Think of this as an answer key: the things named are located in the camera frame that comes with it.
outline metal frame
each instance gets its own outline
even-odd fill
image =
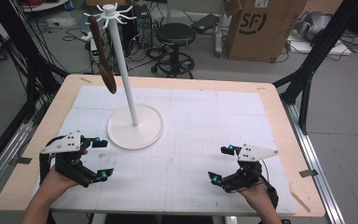
[[[310,141],[308,135],[303,134],[302,129],[298,124],[299,114],[296,106],[283,103],[283,107],[286,110],[287,117],[292,123],[292,127],[295,131],[297,141],[301,146],[304,159],[306,160],[310,170],[315,170],[317,173],[317,175],[313,177],[313,181],[315,182],[316,188],[319,190],[319,195],[321,196],[324,208],[326,209],[326,213],[330,218],[331,223],[345,223],[338,208],[336,199],[334,198],[333,192],[327,183],[322,165],[319,163],[319,159],[313,148],[312,142]]]
[[[291,105],[295,104],[297,96],[302,92],[298,124],[303,134],[307,134],[310,84],[313,75],[357,15],[358,0],[344,0],[301,66],[291,75],[273,83],[278,88],[290,82],[286,91],[281,93],[281,99]]]

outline wire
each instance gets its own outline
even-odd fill
[[[267,181],[269,182],[269,168],[267,168],[266,163],[264,162],[264,160],[261,160],[264,164],[264,167],[266,168],[266,173],[267,173]]]
[[[191,19],[191,17],[184,10],[183,10],[183,13],[185,13],[185,15],[188,16],[188,18],[191,20],[191,22],[193,22],[193,23],[195,22],[195,21],[193,21],[193,19]]]
[[[83,40],[83,39],[81,39],[81,38],[78,38],[78,37],[77,37],[76,35],[74,35],[74,34],[69,33],[70,31],[74,31],[74,30],[79,30],[80,33],[82,33],[83,35],[87,35],[87,33],[86,33],[86,32],[83,32],[80,27],[76,27],[76,28],[72,28],[72,29],[66,30],[65,32],[66,32],[68,35],[64,36],[64,37],[62,38],[62,40],[64,40],[64,41],[80,40],[81,42],[88,42],[88,41],[86,41],[86,40]]]

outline electronic equipment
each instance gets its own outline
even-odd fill
[[[271,199],[272,205],[276,208],[279,201],[277,190],[261,175],[261,164],[259,161],[278,155],[278,151],[248,144],[244,144],[243,147],[230,145],[220,149],[224,154],[232,156],[237,154],[240,169],[235,174],[226,177],[208,172],[211,183],[221,187],[227,193],[232,193],[243,188],[250,188],[261,181],[267,186],[268,196]]]
[[[199,34],[203,34],[205,31],[213,28],[218,22],[219,22],[219,18],[214,14],[210,13],[206,17],[191,24],[191,27]]]
[[[100,62],[98,50],[97,50],[97,47],[95,46],[94,39],[91,39],[89,41],[89,54],[90,54],[90,57],[91,57],[93,62],[96,62],[96,63]]]
[[[320,11],[305,12],[298,19],[294,30],[296,30],[299,35],[303,35],[309,42],[314,43],[330,20],[331,16],[324,15]]]
[[[149,14],[147,5],[136,5],[132,9],[133,16],[136,17],[135,27],[137,33],[138,47],[149,49],[153,47],[152,18]]]

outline black cable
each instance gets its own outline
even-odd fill
[[[266,168],[266,173],[267,173],[267,181],[269,182],[269,168],[267,168],[266,163],[264,162],[264,160],[262,160],[264,167]]]
[[[146,64],[148,64],[148,63],[152,63],[153,61],[154,61],[154,60],[149,61],[149,62],[147,62],[147,63],[142,63],[142,64],[139,64],[138,66],[135,66],[135,67],[130,68],[128,71],[130,72],[131,70],[133,70],[133,69],[135,69],[135,68],[138,68],[138,67],[144,66],[144,65],[146,65]]]
[[[87,35],[87,33],[86,33],[86,32],[83,32],[80,27],[76,27],[76,28],[72,28],[72,29],[66,30],[65,32],[66,32],[68,35],[64,36],[64,37],[62,38],[62,40],[63,40],[63,41],[80,40],[81,42],[88,42],[88,41],[86,41],[86,40],[83,40],[83,39],[81,39],[81,38],[78,38],[76,35],[73,35],[73,34],[69,33],[70,31],[74,31],[74,30],[79,30],[80,33],[82,33],[83,35]]]
[[[289,59],[289,51],[290,51],[290,44],[289,42],[286,42],[286,44],[284,45],[284,48],[286,49],[286,52],[281,53],[281,54],[286,54],[286,58],[282,61],[278,61],[278,62],[272,62],[272,63],[284,63]]]
[[[191,19],[191,17],[184,10],[182,10],[182,11],[183,11],[183,13],[185,13],[186,16],[188,16],[188,18],[191,20],[191,22],[193,22],[193,23],[195,22],[195,21],[193,21],[193,19]]]

